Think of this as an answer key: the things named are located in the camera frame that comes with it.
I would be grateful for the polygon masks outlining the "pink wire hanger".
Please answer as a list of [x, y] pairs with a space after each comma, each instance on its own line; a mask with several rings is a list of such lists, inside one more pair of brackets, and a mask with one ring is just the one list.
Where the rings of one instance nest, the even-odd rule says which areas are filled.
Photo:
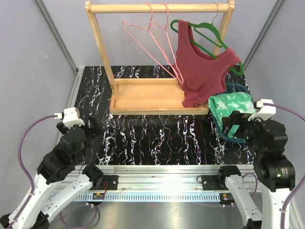
[[173, 70], [173, 73], [175, 75], [175, 78], [177, 79], [177, 81], [180, 83], [180, 84], [183, 84], [184, 83], [184, 79], [183, 79], [183, 76], [182, 76], [182, 73], [179, 69], [179, 67], [177, 66], [177, 62], [176, 62], [176, 56], [174, 54], [174, 51], [173, 51], [173, 47], [172, 47], [172, 43], [170, 41], [170, 38], [169, 38], [169, 34], [168, 34], [168, 20], [169, 20], [169, 8], [168, 8], [168, 5], [164, 2], [163, 5], [165, 6], [166, 8], [166, 22], [165, 22], [165, 26], [161, 26], [160, 24], [158, 24], [157, 22], [154, 21], [154, 19], [152, 19], [153, 23], [158, 26], [161, 30], [165, 31], [165, 35], [166, 35], [166, 38], [167, 38], [167, 41], [168, 41], [168, 44], [169, 44], [169, 47], [170, 47], [170, 51], [171, 51], [171, 54], [172, 54], [172, 57], [173, 57], [173, 61], [174, 63], [171, 65], [171, 68]]
[[[165, 31], [161, 30], [158, 26], [156, 26], [152, 19], [154, 19], [154, 15], [156, 11], [153, 9], [153, 6], [149, 3], [146, 3], [150, 9], [150, 18], [147, 27], [140, 27], [135, 24], [130, 24], [127, 21], [122, 21], [122, 27], [126, 30], [126, 32], [131, 36], [131, 38], [154, 60], [160, 67], [162, 67], [172, 78], [175, 78], [171, 65], [174, 63], [173, 57], [170, 51], [170, 47], [165, 35]], [[149, 42], [145, 42], [144, 40], [138, 40], [132, 33], [132, 29], [136, 31], [143, 31], [148, 35]], [[161, 56], [160, 58], [165, 61], [165, 63], [170, 67], [167, 69], [163, 66], [160, 61], [158, 61], [158, 57], [154, 57], [151, 52], [157, 52]]]

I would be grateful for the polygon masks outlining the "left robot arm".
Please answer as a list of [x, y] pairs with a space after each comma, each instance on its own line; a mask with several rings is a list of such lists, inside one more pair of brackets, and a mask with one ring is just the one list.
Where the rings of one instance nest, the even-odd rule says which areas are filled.
[[79, 194], [103, 185], [103, 172], [96, 165], [87, 165], [82, 173], [53, 198], [54, 189], [81, 163], [82, 156], [92, 140], [102, 133], [96, 118], [89, 117], [90, 125], [73, 121], [71, 127], [57, 124], [63, 134], [59, 143], [46, 154], [37, 168], [31, 188], [10, 214], [3, 215], [0, 223], [5, 229], [47, 229], [54, 218]]

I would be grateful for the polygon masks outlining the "green tie-dye trousers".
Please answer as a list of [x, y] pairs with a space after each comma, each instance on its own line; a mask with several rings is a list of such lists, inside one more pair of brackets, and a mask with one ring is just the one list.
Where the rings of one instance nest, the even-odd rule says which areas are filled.
[[214, 95], [208, 99], [208, 103], [221, 133], [223, 133], [222, 118], [229, 117], [233, 111], [246, 114], [256, 113], [251, 96], [245, 92]]

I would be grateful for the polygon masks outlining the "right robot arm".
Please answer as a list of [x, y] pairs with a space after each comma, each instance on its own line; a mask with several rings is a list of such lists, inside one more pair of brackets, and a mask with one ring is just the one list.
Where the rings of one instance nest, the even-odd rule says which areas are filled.
[[289, 217], [285, 199], [295, 188], [295, 168], [284, 155], [288, 140], [280, 122], [233, 111], [222, 118], [223, 132], [233, 125], [238, 138], [244, 138], [253, 156], [254, 172], [261, 184], [263, 210], [260, 211], [246, 191], [237, 166], [222, 166], [216, 177], [218, 187], [229, 189], [243, 219], [245, 229], [283, 229]]

